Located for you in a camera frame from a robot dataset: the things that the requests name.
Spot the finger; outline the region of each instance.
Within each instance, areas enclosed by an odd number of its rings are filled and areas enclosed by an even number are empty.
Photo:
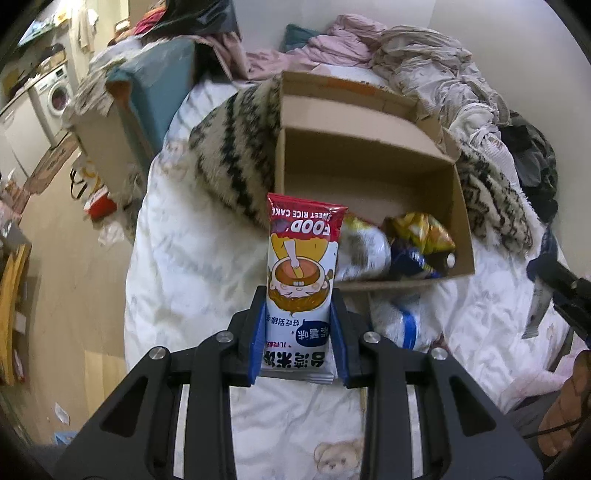
[[[581,397],[577,395],[572,378],[569,378],[562,386],[558,404],[564,423],[581,418]]]
[[[558,401],[554,402],[552,404],[552,406],[548,409],[548,412],[546,412],[546,415],[544,416],[544,418],[546,419],[546,428],[543,429],[539,429],[539,430],[545,430],[547,428],[555,428],[558,426],[561,426],[562,424],[566,423],[562,412],[560,411],[560,406]],[[557,430],[556,432],[552,432],[552,433],[548,433],[546,435],[540,436],[540,438],[542,437],[548,437],[547,439],[545,439],[545,442],[548,442],[548,445],[552,445],[554,447],[554,450],[558,451],[558,452],[562,452],[564,450],[566,450],[567,448],[569,448],[572,445],[572,437],[570,435],[570,432],[567,428],[563,428],[560,430]]]
[[[542,423],[540,423],[540,426],[538,427],[538,431],[541,432],[543,430],[548,430],[549,428],[548,419],[544,416]],[[550,435],[540,435],[538,437],[538,447],[540,447],[542,453],[548,457],[558,455],[558,450],[554,447],[554,442],[552,442]]]

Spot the washing machine door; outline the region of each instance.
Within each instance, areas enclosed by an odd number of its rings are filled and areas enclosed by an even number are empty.
[[[56,82],[47,94],[47,109],[54,116],[61,117],[64,108],[70,101],[70,92],[66,82]]]

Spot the doormat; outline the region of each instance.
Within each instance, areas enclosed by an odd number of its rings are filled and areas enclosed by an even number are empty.
[[[77,147],[76,136],[68,133],[56,148],[47,150],[33,174],[25,182],[25,190],[36,195],[41,194]]]

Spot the washing machine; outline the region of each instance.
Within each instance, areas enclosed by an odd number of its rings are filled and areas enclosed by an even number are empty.
[[[39,122],[51,146],[55,148],[66,136],[66,131],[61,127],[61,115],[73,97],[66,65],[59,66],[38,80],[29,88],[29,96]]]

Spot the white duvet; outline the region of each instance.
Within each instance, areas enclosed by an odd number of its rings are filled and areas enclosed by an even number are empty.
[[[369,70],[348,68],[349,75],[344,67],[333,74],[384,84]],[[152,163],[126,284],[128,368],[152,346],[181,350],[225,329],[265,283],[266,232],[201,188],[195,158],[186,151],[191,128],[235,92],[235,85],[208,78],[195,86]],[[433,339],[443,332],[457,360],[506,411],[530,391],[560,387],[555,384],[564,379],[546,375],[540,382],[540,374],[567,325],[550,309],[540,335],[521,340],[533,292],[527,263],[476,240],[473,248],[475,275],[421,293],[421,331]],[[239,479],[344,480],[358,474],[359,391],[258,378],[250,389],[233,388],[231,402]],[[333,460],[338,465],[330,470]],[[419,474],[420,458],[413,460]]]

